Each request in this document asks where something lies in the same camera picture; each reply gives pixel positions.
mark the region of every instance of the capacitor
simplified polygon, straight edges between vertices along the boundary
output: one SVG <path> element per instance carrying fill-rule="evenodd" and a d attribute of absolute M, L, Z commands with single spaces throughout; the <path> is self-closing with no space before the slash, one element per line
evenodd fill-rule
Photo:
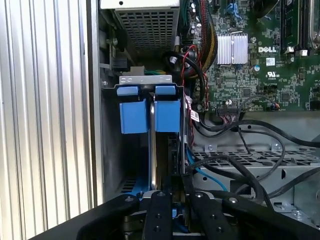
<path fill-rule="evenodd" d="M 294 56 L 290 56 L 288 57 L 288 60 L 287 60 L 288 64 L 292 64 L 295 62 L 295 57 Z"/>
<path fill-rule="evenodd" d="M 260 71 L 260 66 L 259 66 L 259 65 L 255 65 L 255 66 L 253 67 L 253 70 L 254 70 L 255 72 L 259 72 L 259 71 Z"/>

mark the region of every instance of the red wire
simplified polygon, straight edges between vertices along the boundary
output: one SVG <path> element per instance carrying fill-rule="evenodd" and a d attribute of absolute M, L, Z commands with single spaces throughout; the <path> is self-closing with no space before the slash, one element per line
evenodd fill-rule
<path fill-rule="evenodd" d="M 185 85 L 185 78 L 184 78 L 184 73 L 185 73 L 185 63 L 186 63 L 186 57 L 189 55 L 189 52 L 192 50 L 192 49 L 195 49 L 196 52 L 198 53 L 198 47 L 197 45 L 191 45 L 189 47 L 189 49 L 186 51 L 184 57 L 183 57 L 183 60 L 182 60 L 182 71 L 181 71 L 181 78 L 182 78 L 182 86 Z"/>

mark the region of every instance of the silver vent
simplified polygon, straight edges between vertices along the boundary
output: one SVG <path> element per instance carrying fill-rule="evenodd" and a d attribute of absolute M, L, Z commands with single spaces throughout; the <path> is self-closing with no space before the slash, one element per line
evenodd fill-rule
<path fill-rule="evenodd" d="M 173 50 L 179 20 L 179 0 L 102 0 L 102 9 L 114 9 L 139 55 Z"/>
<path fill-rule="evenodd" d="M 218 34 L 218 65 L 246 64 L 248 62 L 248 34 Z"/>

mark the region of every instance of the ram slot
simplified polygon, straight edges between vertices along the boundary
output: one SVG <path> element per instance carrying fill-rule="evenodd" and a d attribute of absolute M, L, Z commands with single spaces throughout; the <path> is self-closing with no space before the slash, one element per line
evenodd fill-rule
<path fill-rule="evenodd" d="M 308 50 L 309 42 L 309 1 L 300 1 L 300 31 L 299 31 L 299 50 Z"/>

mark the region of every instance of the cable bundle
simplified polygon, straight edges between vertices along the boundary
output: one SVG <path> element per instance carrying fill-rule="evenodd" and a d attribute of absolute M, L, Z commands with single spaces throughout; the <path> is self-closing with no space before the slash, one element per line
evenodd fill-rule
<path fill-rule="evenodd" d="M 199 64 L 205 73 L 213 64 L 218 53 L 218 37 L 214 26 L 214 21 L 210 13 L 210 6 L 207 0 L 194 1 L 201 22 L 201 46 Z M 197 78 L 197 73 L 192 67 L 184 72 L 185 78 Z"/>

